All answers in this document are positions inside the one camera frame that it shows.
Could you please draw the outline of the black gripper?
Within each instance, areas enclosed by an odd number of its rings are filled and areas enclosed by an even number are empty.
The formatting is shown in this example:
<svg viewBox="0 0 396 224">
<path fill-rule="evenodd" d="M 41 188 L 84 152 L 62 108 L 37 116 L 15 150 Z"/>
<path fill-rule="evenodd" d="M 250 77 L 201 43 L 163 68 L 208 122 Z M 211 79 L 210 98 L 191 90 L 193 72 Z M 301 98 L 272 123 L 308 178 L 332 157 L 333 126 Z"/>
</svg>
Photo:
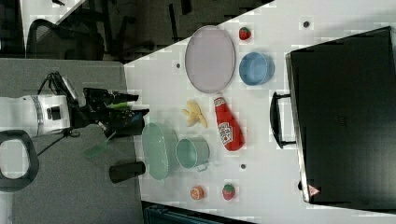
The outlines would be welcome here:
<svg viewBox="0 0 396 224">
<path fill-rule="evenodd" d="M 110 104 L 135 102 L 139 96 L 105 89 L 84 88 L 85 105 L 77 101 L 70 105 L 70 124 L 74 129 L 85 128 L 91 124 L 98 125 L 105 137 L 116 133 L 113 137 L 140 135 L 145 127 L 144 117 L 148 108 L 132 109 L 124 107 L 112 109 Z"/>
</svg>

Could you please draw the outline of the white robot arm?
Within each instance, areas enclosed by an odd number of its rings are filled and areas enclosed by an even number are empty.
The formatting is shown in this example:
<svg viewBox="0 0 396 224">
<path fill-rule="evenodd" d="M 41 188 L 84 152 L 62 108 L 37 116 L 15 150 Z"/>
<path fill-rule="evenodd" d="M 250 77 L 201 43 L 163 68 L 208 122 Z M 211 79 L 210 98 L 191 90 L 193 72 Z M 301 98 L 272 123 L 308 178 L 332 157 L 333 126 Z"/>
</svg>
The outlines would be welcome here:
<svg viewBox="0 0 396 224">
<path fill-rule="evenodd" d="M 1 190 L 14 192 L 30 185 L 38 174 L 39 160 L 33 139 L 42 135 L 69 135 L 75 129 L 98 125 L 105 137 L 139 135 L 149 110 L 132 109 L 138 100 L 133 94 L 85 88 L 85 105 L 70 92 L 26 95 L 1 99 L 1 147 L 17 141 L 27 152 L 29 167 L 20 177 L 1 175 Z"/>
</svg>

